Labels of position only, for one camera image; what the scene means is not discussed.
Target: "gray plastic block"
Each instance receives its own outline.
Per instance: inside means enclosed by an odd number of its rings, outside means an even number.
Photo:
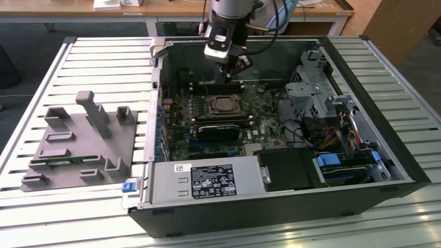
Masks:
[[[33,169],[34,172],[38,172],[45,169],[50,169],[51,167],[47,163],[34,163],[34,164],[29,164],[29,168]]]
[[[25,175],[21,179],[25,186],[45,186],[49,183],[49,178],[42,174]]]
[[[119,125],[133,124],[134,120],[129,107],[115,108],[115,118]]]
[[[105,158],[102,158],[102,156],[98,155],[95,159],[83,159],[82,162],[85,163],[86,166],[93,167],[105,164]]]
[[[103,179],[101,172],[97,169],[82,169],[79,170],[79,179],[85,183],[99,182]]]
[[[126,177],[129,173],[121,158],[118,158],[115,166],[113,165],[111,161],[106,159],[103,171],[109,174],[111,178]]]
[[[59,132],[51,133],[46,136],[46,142],[57,142],[57,141],[71,141],[74,140],[74,134],[71,132]]]
[[[62,107],[49,108],[43,116],[43,120],[55,132],[66,130],[66,126],[63,125],[63,119],[69,118],[70,116]]]
[[[62,158],[67,157],[70,155],[70,151],[67,149],[54,149],[54,150],[41,150],[39,153],[37,153],[39,159],[47,159],[47,158]]]
[[[87,114],[47,109],[45,119],[51,125],[29,163],[25,192],[121,183],[130,175],[137,112],[121,106],[105,113],[90,91],[78,92],[77,102]]]
[[[102,106],[95,106],[93,102],[93,92],[90,91],[78,91],[75,94],[74,101],[81,105],[87,113],[89,121],[93,123],[94,128],[101,135],[101,138],[110,137],[110,131],[106,126],[107,115],[102,109]]]

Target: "blue plastic clip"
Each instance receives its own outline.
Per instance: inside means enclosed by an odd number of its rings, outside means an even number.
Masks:
[[[334,153],[327,153],[327,154],[320,154],[316,158],[316,164],[319,167],[326,166],[326,165],[339,165],[339,159],[336,154]]]
[[[380,157],[379,157],[379,154],[378,154],[376,151],[372,151],[372,152],[371,152],[371,157],[372,157],[372,159],[375,160],[375,162],[378,163],[379,160],[380,160]]]
[[[121,191],[122,191],[122,193],[134,192],[135,191],[135,182],[122,183]]]

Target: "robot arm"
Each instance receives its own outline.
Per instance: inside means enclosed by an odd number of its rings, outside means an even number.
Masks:
[[[278,10],[274,10],[278,22]],[[233,75],[246,70],[253,62],[246,56],[247,28],[265,32],[277,32],[286,24],[287,7],[285,9],[285,22],[275,28],[261,28],[249,25],[254,10],[262,8],[262,3],[255,0],[211,0],[210,29],[203,49],[205,57],[218,63],[222,74],[219,81],[227,83]]]

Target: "floor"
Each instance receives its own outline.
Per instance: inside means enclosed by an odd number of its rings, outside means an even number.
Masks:
[[[49,33],[42,24],[0,24],[0,44],[22,74],[22,81],[0,90],[0,152],[7,142],[15,124],[25,111],[30,97],[1,97],[33,95],[66,36],[127,37],[145,36],[142,23],[55,24]],[[399,71],[423,98],[441,113],[441,46],[423,38]]]

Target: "barcode sticker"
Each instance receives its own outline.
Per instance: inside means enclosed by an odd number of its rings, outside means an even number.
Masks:
[[[191,164],[174,164],[174,172],[189,172]]]
[[[123,16],[127,16],[127,15],[129,15],[129,16],[134,16],[134,15],[141,16],[142,13],[141,13],[141,12],[123,12],[122,15],[123,15]]]

